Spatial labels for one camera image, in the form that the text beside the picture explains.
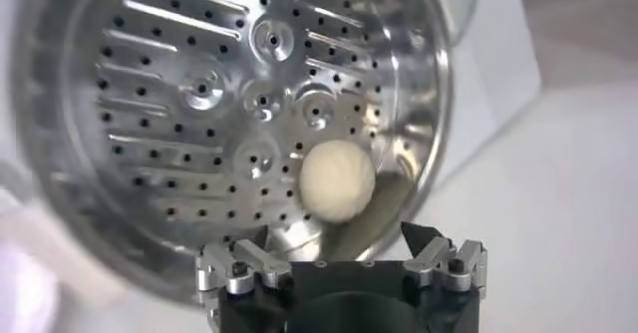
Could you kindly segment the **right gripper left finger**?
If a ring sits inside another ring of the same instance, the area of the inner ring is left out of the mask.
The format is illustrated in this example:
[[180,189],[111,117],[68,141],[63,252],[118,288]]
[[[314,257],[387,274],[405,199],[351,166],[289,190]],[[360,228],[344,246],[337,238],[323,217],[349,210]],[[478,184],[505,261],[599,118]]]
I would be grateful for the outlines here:
[[292,265],[264,251],[250,239],[224,245],[210,243],[195,259],[195,285],[198,293],[224,288],[230,295],[245,295],[256,281],[270,289],[283,289],[292,281]]

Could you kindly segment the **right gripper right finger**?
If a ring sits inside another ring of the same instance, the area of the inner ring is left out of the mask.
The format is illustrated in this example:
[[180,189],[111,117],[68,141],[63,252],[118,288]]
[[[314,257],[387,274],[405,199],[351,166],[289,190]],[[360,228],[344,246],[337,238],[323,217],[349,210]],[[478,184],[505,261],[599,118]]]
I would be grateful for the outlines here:
[[487,250],[480,241],[456,247],[436,228],[409,222],[401,224],[401,232],[412,254],[403,267],[419,287],[439,283],[455,293],[486,292]]

